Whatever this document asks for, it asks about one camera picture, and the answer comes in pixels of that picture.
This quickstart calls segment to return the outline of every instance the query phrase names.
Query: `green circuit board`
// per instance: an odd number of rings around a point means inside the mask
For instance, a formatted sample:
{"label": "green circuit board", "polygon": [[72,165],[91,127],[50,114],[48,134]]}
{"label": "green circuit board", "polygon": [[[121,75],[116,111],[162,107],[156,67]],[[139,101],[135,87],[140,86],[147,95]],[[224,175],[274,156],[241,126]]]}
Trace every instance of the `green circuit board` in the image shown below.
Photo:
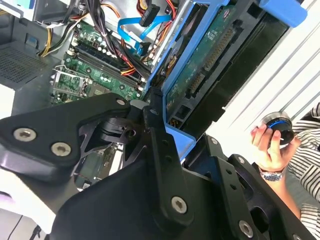
{"label": "green circuit board", "polygon": [[193,81],[198,81],[195,84],[196,86],[199,85],[198,79],[203,80],[201,76],[197,78],[198,71],[202,67],[199,63],[203,62],[203,60],[209,56],[211,53],[209,50],[213,48],[220,36],[224,33],[235,11],[236,8],[234,6],[224,7],[208,28],[176,82],[166,95],[167,116],[171,114],[176,105],[179,104],[180,100],[185,96],[187,89],[193,84]]}
{"label": "green circuit board", "polygon": [[[80,44],[88,46],[96,53],[104,54],[106,58],[112,59],[106,53],[106,43],[101,35],[91,25],[82,22],[77,25],[70,47],[75,49]],[[54,105],[108,92],[119,94],[128,101],[143,98],[144,93],[138,90],[137,83],[134,80],[121,76],[117,70],[109,67],[107,63],[99,62],[97,56],[90,55],[92,50],[88,54],[84,53],[86,54],[85,61],[78,58],[77,54],[73,56],[65,55],[63,63],[65,67],[80,75],[87,76],[89,80],[80,86],[79,78],[62,74],[53,92],[52,103]]]}

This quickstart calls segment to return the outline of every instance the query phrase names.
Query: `person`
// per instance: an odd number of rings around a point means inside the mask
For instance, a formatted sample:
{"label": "person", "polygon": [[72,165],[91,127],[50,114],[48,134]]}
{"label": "person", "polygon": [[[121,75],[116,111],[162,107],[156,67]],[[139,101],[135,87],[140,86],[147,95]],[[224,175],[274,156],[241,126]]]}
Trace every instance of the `person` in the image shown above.
{"label": "person", "polygon": [[273,132],[265,124],[255,127],[251,131],[251,143],[257,151],[256,164],[266,183],[320,240],[320,210],[309,204],[302,204],[299,209],[285,182],[286,174],[292,174],[320,202],[320,103],[292,130],[294,139],[280,148],[281,133],[278,130]]}

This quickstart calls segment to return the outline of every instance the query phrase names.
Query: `black mounting arm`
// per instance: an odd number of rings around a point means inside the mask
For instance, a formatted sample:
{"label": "black mounting arm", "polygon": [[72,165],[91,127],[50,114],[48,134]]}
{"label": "black mounting arm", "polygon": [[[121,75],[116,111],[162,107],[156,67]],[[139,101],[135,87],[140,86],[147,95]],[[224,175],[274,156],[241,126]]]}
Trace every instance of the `black mounting arm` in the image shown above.
{"label": "black mounting arm", "polygon": [[0,120],[0,167],[48,186],[90,152],[124,144],[124,168],[67,200],[51,240],[314,239],[243,157],[227,158],[210,136],[182,168],[161,91],[150,91],[144,107],[108,93]]}

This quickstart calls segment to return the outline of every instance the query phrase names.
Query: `wristwatch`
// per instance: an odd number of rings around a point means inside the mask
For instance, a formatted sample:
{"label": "wristwatch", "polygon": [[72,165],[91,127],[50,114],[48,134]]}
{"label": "wristwatch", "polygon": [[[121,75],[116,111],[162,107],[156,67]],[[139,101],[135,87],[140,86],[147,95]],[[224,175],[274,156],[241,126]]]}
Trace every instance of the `wristwatch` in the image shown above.
{"label": "wristwatch", "polygon": [[264,171],[259,167],[260,175],[264,180],[270,181],[270,182],[276,182],[282,179],[284,176],[284,171],[286,168],[284,168],[282,171]]}

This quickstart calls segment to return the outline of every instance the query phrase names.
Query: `motherboard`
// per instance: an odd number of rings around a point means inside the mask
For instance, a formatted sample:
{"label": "motherboard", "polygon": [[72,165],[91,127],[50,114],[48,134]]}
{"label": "motherboard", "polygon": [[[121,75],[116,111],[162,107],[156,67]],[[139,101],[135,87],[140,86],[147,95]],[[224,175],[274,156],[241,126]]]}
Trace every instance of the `motherboard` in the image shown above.
{"label": "motherboard", "polygon": [[109,92],[128,101],[143,98],[145,83],[139,76],[121,75],[122,66],[106,48],[106,42],[91,25],[80,22],[76,26],[62,64],[54,69],[54,105]]}

